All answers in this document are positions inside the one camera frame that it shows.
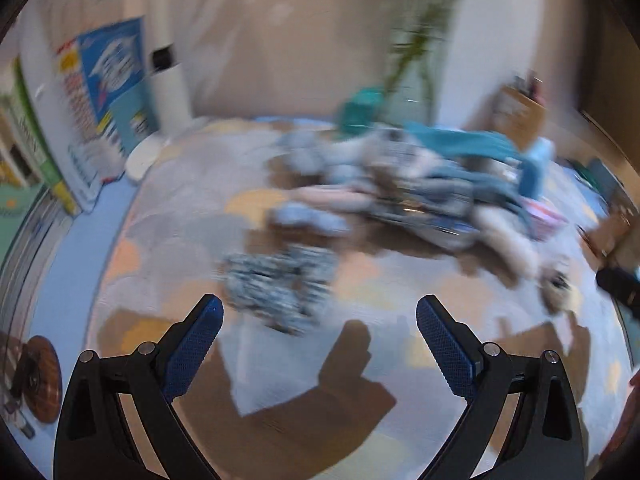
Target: silver bolt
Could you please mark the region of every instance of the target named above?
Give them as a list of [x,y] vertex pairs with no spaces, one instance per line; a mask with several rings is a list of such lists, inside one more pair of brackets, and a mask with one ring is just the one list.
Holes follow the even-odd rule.
[[85,350],[80,354],[80,357],[79,357],[81,363],[88,363],[93,358],[94,358],[93,350]]
[[138,352],[142,355],[149,355],[156,349],[156,343],[152,343],[151,341],[147,341],[145,343],[140,343],[138,347]]
[[545,359],[550,363],[557,363],[560,360],[560,357],[553,350],[547,350],[545,352]]
[[487,354],[493,357],[496,357],[500,353],[500,347],[496,343],[486,343],[482,348],[484,348]]

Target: brown box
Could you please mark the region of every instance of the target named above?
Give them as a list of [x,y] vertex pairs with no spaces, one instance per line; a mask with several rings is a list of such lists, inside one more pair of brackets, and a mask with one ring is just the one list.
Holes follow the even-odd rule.
[[545,107],[510,86],[498,95],[494,130],[509,137],[519,150],[525,150],[538,138],[545,120]]

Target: blue gripper pad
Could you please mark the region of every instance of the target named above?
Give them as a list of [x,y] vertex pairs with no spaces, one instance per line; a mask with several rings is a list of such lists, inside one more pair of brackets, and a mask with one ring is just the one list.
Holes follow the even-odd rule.
[[162,394],[167,403],[184,395],[222,327],[222,302],[210,296],[166,362]]
[[415,317],[418,329],[451,391],[454,395],[471,402],[476,396],[475,378],[478,367],[453,333],[458,329],[457,326],[464,327],[471,333],[469,328],[456,323],[435,296],[425,296],[418,302]]

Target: green plant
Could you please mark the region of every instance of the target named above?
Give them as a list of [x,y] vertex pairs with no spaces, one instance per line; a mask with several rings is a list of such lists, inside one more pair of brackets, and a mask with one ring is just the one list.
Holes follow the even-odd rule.
[[446,50],[443,42],[457,0],[402,0],[401,26],[391,47],[391,70],[384,91],[388,98],[414,62],[419,62],[422,100],[426,118],[433,123],[437,104],[440,69]]

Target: brown round object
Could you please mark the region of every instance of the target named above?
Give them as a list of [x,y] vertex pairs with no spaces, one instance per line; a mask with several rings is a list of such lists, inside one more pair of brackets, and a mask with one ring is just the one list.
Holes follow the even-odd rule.
[[29,375],[23,388],[24,400],[31,413],[43,424],[52,424],[62,407],[62,374],[60,362],[51,341],[34,336],[25,345],[37,362],[36,371]]

